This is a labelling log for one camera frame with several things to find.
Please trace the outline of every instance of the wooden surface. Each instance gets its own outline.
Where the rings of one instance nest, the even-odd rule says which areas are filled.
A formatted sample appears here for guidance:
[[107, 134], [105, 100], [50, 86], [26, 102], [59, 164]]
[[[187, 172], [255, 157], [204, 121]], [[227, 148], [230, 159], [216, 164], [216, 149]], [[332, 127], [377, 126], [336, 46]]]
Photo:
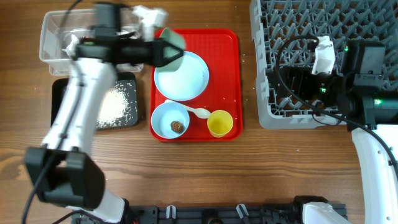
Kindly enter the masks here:
[[[22, 159], [27, 146], [38, 146], [50, 126], [51, 87], [57, 77], [39, 60], [43, 18], [71, 3], [0, 2], [0, 223], [20, 221], [32, 188]], [[91, 3], [78, 7], [90, 8]], [[132, 205], [160, 207], [284, 203], [296, 195], [320, 195], [346, 203], [350, 221], [363, 223], [359, 162], [345, 127], [260, 127], [249, 3], [145, 1], [170, 13], [170, 27], [224, 27], [238, 35], [244, 131], [233, 142], [162, 144], [149, 133], [148, 115], [135, 128], [102, 131], [94, 139], [93, 159], [106, 174], [107, 188]], [[149, 83], [147, 67], [139, 82], [147, 111]], [[67, 212], [35, 199], [29, 223], [50, 223]]]

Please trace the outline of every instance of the plastic bin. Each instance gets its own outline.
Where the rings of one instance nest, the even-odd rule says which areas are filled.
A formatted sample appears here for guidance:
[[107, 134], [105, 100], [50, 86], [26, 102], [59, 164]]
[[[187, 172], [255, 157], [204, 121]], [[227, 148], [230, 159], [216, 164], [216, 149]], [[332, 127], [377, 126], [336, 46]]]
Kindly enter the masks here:
[[[47, 63], [52, 75], [69, 74], [69, 56], [61, 50], [58, 42], [60, 23], [66, 11], [52, 11], [44, 16], [42, 33], [40, 36], [39, 58]], [[134, 16], [130, 10], [125, 9], [121, 13], [122, 31], [132, 32], [139, 28], [139, 18]], [[78, 38], [90, 36], [90, 27], [95, 24], [94, 9], [72, 10], [68, 16], [67, 24], [61, 34], [62, 45], [70, 44], [72, 34]], [[118, 65], [121, 72], [140, 72], [143, 64], [131, 66], [129, 64]]]
[[[312, 110], [303, 108], [300, 102], [278, 98], [269, 86], [267, 75], [272, 74], [278, 50], [285, 40], [307, 33], [332, 36], [337, 72], [346, 40], [380, 41], [387, 46], [383, 73], [387, 78], [395, 76], [392, 79], [397, 79], [397, 16], [397, 0], [252, 0], [250, 21], [257, 57], [256, 92], [261, 126], [266, 129], [322, 126], [312, 118]], [[312, 67], [313, 61], [306, 43], [296, 41], [284, 51], [280, 65]], [[397, 87], [397, 81], [385, 80], [384, 89], [396, 90]], [[338, 112], [337, 107], [326, 110]], [[322, 114], [315, 118], [328, 124], [337, 122]]]

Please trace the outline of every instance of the dish rack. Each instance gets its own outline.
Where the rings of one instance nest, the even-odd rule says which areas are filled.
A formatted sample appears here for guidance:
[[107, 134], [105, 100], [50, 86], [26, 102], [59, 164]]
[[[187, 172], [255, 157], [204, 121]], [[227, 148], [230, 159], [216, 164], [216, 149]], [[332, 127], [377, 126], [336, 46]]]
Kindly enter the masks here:
[[[251, 35], [256, 48], [256, 93], [259, 122], [266, 129], [316, 128], [313, 111], [291, 98], [279, 98], [269, 86], [278, 50], [297, 35], [329, 35], [336, 52], [334, 69], [340, 73], [346, 40], [372, 40], [386, 45], [383, 89], [398, 89], [398, 0], [252, 0]], [[281, 56], [281, 66], [312, 67], [314, 58], [306, 42], [292, 42]], [[337, 107], [326, 108], [338, 114]], [[318, 121], [336, 124], [335, 118], [315, 115]]]

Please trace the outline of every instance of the white spoon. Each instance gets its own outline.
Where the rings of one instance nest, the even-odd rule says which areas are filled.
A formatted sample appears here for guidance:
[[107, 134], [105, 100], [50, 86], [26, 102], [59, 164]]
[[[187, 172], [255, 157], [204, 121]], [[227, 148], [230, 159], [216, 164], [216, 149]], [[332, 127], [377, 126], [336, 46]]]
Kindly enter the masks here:
[[[164, 102], [165, 103], [177, 103], [177, 102], [172, 101], [172, 100], [165, 100]], [[210, 117], [211, 113], [210, 113], [210, 111], [208, 111], [206, 109], [203, 109], [203, 108], [194, 109], [194, 108], [191, 108], [189, 106], [185, 106], [185, 105], [183, 105], [181, 103], [178, 103], [178, 104], [183, 106], [187, 111], [191, 111], [192, 113], [194, 113], [196, 116], [198, 116], [198, 118], [208, 119]]]

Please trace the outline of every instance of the white granules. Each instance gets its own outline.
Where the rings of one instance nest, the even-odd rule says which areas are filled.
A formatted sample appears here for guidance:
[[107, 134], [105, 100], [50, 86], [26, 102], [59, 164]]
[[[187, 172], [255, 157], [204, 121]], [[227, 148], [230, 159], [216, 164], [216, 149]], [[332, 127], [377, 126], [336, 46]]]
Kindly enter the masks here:
[[120, 126], [120, 122], [116, 124], [116, 121], [118, 118], [127, 115], [128, 105], [129, 103], [122, 89], [111, 88], [107, 94], [105, 94], [101, 110], [99, 111], [97, 120], [98, 128]]

